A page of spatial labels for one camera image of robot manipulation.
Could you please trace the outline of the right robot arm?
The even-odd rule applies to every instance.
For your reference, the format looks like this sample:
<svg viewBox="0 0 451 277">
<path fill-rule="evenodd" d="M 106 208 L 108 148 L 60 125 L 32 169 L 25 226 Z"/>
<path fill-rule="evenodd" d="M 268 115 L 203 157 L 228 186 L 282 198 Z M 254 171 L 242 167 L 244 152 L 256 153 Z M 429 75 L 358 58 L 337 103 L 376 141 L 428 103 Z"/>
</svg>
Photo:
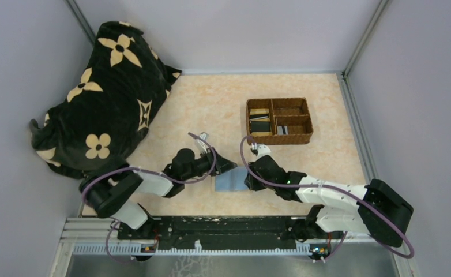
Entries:
<svg viewBox="0 0 451 277">
<path fill-rule="evenodd" d="M 392 247 L 403 244 L 414 209 L 386 182 L 352 185 L 325 181 L 298 171 L 285 171 L 270 155 L 248 164 L 250 190 L 271 189 L 286 201 L 312 204 L 309 219 L 326 233 L 364 233 Z"/>
</svg>

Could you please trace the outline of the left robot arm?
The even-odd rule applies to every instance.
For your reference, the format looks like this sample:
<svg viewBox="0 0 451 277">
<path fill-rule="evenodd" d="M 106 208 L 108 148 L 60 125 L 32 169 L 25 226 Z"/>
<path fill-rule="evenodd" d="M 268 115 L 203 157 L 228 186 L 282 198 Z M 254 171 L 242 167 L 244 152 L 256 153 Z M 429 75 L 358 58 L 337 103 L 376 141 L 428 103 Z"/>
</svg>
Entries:
<svg viewBox="0 0 451 277">
<path fill-rule="evenodd" d="M 237 166 L 213 148 L 201 153 L 199 158 L 193 150 L 183 148 L 158 173 L 132 167 L 123 159 L 109 162 L 86 177 L 79 191 L 98 218 L 113 218 L 136 230 L 152 217 L 140 204 L 130 200 L 133 194 L 171 198 L 184 190 L 185 184 L 200 182 L 209 175 L 222 175 Z"/>
</svg>

